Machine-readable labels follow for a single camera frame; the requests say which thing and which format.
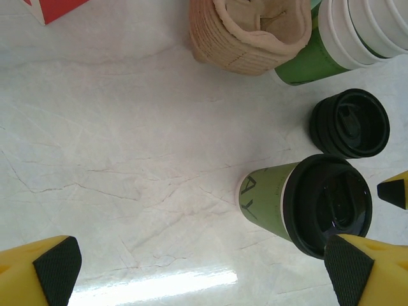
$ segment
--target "stack of cups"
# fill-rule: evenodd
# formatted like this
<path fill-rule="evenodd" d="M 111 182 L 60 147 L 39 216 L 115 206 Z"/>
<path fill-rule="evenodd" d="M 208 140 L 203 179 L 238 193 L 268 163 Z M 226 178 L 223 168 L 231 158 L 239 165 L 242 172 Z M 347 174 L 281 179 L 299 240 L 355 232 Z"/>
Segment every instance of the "stack of cups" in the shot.
<path fill-rule="evenodd" d="M 408 54 L 408 0 L 323 0 L 312 18 L 309 44 L 275 69 L 289 85 Z"/>

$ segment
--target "white marble countertop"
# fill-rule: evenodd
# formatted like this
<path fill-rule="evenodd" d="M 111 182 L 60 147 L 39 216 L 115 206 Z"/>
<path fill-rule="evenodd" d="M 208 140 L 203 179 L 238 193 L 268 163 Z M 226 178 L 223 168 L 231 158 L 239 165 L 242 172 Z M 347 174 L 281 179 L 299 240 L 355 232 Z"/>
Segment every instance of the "white marble countertop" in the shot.
<path fill-rule="evenodd" d="M 70 306 L 336 305 L 322 261 L 240 215 L 260 167 L 317 154 L 313 106 L 351 87 L 391 119 L 351 161 L 374 198 L 368 237 L 408 245 L 408 213 L 375 195 L 408 169 L 408 58 L 301 87 L 198 64 L 187 0 L 91 0 L 43 27 L 0 4 L 0 249 L 78 238 Z"/>

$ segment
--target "red box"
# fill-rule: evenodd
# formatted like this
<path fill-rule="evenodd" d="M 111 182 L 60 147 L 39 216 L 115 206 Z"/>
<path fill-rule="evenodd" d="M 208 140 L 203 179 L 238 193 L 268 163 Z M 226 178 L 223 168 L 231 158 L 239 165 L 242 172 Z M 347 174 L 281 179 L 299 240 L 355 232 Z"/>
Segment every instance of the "red box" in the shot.
<path fill-rule="evenodd" d="M 49 24 L 51 21 L 67 14 L 88 0 L 21 0 L 23 5 L 42 24 Z"/>

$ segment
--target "black rubber pad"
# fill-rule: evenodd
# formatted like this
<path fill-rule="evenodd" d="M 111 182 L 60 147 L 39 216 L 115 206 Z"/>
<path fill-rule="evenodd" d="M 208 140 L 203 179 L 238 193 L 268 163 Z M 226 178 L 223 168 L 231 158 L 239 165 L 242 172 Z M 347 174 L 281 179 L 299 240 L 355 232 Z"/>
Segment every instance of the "black rubber pad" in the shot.
<path fill-rule="evenodd" d="M 324 253 L 340 306 L 357 306 L 363 295 L 374 260 L 340 236 L 331 236 Z"/>
<path fill-rule="evenodd" d="M 406 207 L 404 180 L 384 182 L 377 186 L 378 197 L 402 209 Z"/>
<path fill-rule="evenodd" d="M 67 306 L 81 264 L 81 252 L 74 237 L 68 237 L 33 262 L 49 306 Z"/>

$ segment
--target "green cup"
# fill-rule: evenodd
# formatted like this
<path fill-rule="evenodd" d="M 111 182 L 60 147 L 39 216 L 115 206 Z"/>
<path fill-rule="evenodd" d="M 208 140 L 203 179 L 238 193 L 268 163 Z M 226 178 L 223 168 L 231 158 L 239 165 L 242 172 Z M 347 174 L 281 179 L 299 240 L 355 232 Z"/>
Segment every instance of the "green cup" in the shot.
<path fill-rule="evenodd" d="M 301 85 L 364 65 L 355 61 L 342 46 L 332 17 L 333 0 L 323 0 L 312 10 L 312 36 L 298 55 L 274 70 L 279 80 L 289 85 Z"/>
<path fill-rule="evenodd" d="M 326 154 L 250 173 L 237 200 L 250 222 L 320 259 L 330 236 L 364 237 L 372 217 L 364 178 L 345 159 Z"/>

